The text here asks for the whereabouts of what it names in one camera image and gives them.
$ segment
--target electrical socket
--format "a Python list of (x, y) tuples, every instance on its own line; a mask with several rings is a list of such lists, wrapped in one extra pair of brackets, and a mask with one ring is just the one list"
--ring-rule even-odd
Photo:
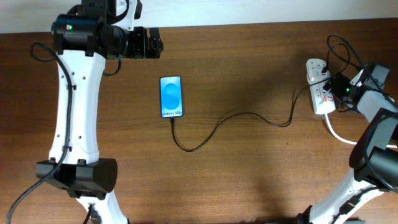
[[(326, 62), (321, 59), (310, 59), (305, 64), (307, 67), (307, 81), (310, 85), (330, 78), (330, 72), (322, 73), (322, 69), (326, 66)], [(327, 81), (310, 87), (312, 105), (315, 114), (327, 114), (336, 110), (333, 94), (323, 89)]]

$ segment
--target brown wooden surface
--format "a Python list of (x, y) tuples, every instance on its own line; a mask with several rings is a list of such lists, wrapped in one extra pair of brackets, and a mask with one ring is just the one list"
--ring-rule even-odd
[[(185, 146), (200, 143), (217, 120), (255, 111), (277, 123), (288, 118), (293, 92), (307, 85), (305, 62), (325, 58), (328, 34), (341, 34), (365, 61), (394, 73), (386, 90), (398, 98), (398, 19), (294, 22), (161, 29), (159, 60), (124, 60), (103, 78), (98, 103), (100, 157), (118, 161), (116, 195), (133, 222), (238, 223), (294, 217), (325, 198), (348, 171), (352, 146), (336, 140), (313, 113), (309, 92), (292, 125), (276, 128), (251, 116), (228, 121), (198, 152), (172, 141), (160, 117), (159, 78), (182, 76), (185, 116), (176, 121)], [(0, 217), (37, 179), (55, 131), (58, 76), (54, 62), (30, 58), (34, 40), (49, 33), (0, 35)], [(344, 64), (335, 58), (332, 71)], [(108, 62), (107, 70), (116, 68)], [(353, 77), (350, 68), (346, 73)], [(361, 115), (331, 114), (335, 131), (357, 140)], [(398, 197), (385, 194), (354, 214), (394, 223)], [(86, 213), (66, 192), (44, 184), (17, 208), (13, 223), (81, 223)]]

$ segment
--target white cable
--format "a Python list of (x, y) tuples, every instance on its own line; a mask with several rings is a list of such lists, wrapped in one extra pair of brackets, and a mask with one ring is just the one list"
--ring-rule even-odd
[[(336, 138), (339, 139), (340, 141), (345, 142), (345, 143), (347, 143), (347, 144), (356, 145), (356, 142), (343, 139), (342, 137), (340, 137), (339, 135), (337, 135), (337, 134), (335, 133), (335, 131), (334, 131), (333, 128), (331, 127), (331, 124), (330, 124), (330, 121), (329, 121), (329, 117), (328, 117), (327, 114), (324, 114), (323, 117), (325, 118), (325, 121), (326, 121), (326, 124), (328, 125), (329, 131), (331, 132), (332, 135), (334, 135), (334, 137), (336, 137)], [(394, 148), (394, 149), (397, 148), (397, 146), (395, 146), (395, 145), (387, 145), (387, 147), (389, 147), (389, 148)]]

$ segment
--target phone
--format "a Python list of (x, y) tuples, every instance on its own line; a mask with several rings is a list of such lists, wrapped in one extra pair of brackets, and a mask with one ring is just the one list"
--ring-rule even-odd
[(160, 104), (163, 118), (183, 115), (181, 77), (160, 78)]

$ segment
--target smartphone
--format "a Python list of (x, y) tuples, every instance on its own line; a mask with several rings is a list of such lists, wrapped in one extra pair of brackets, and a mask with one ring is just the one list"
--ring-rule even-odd
[(163, 118), (183, 115), (181, 77), (160, 78), (160, 104)]

